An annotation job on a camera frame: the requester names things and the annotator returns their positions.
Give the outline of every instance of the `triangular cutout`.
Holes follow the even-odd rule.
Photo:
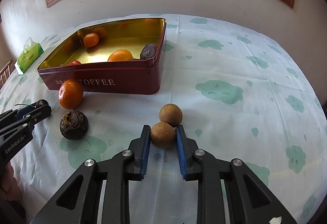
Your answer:
[[[243,178],[251,200],[252,207],[259,208],[265,205],[269,205],[269,197],[263,193],[259,186],[248,175],[244,175]]]
[[[66,189],[66,191],[57,199],[56,205],[73,210],[76,206],[82,182],[83,176],[79,175]]]

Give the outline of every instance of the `red fruit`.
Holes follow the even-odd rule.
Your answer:
[[[69,63],[69,65],[80,65],[81,63],[79,61],[72,61]]]

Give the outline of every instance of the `silver pivot bolt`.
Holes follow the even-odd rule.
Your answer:
[[[233,164],[235,165],[235,166],[241,166],[242,165],[242,161],[241,160],[239,160],[239,159],[235,159],[235,160],[233,160]]]
[[[130,155],[132,155],[132,151],[126,149],[126,150],[124,150],[124,151],[122,152],[122,155],[123,155],[123,156],[130,156]]]
[[[94,160],[85,160],[84,165],[86,167],[91,167],[94,164]]]
[[[195,155],[204,155],[204,154],[205,154],[205,151],[202,149],[195,150]]]

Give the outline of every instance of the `white tablecloth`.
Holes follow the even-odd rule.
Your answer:
[[[298,223],[306,223],[326,195],[326,118],[309,82],[274,40],[224,21],[185,15],[164,17],[167,42],[161,88],[153,95],[84,93],[89,119],[85,140],[67,141],[59,122],[67,111],[36,71],[66,37],[94,21],[45,38],[45,53],[1,89],[0,110],[48,100],[52,115],[12,160],[28,220],[87,158],[111,158],[159,122],[166,103],[183,111],[187,137],[216,158],[240,158],[261,178]],[[197,183],[179,172],[176,148],[151,146],[142,182],[130,183],[131,223],[193,224]]]

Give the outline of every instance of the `wooden chair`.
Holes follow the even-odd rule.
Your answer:
[[[7,81],[7,79],[11,75],[12,71],[13,71],[12,70],[12,60],[10,60],[0,71],[0,77],[1,77],[0,89],[1,89],[1,87],[3,87],[4,83]]]

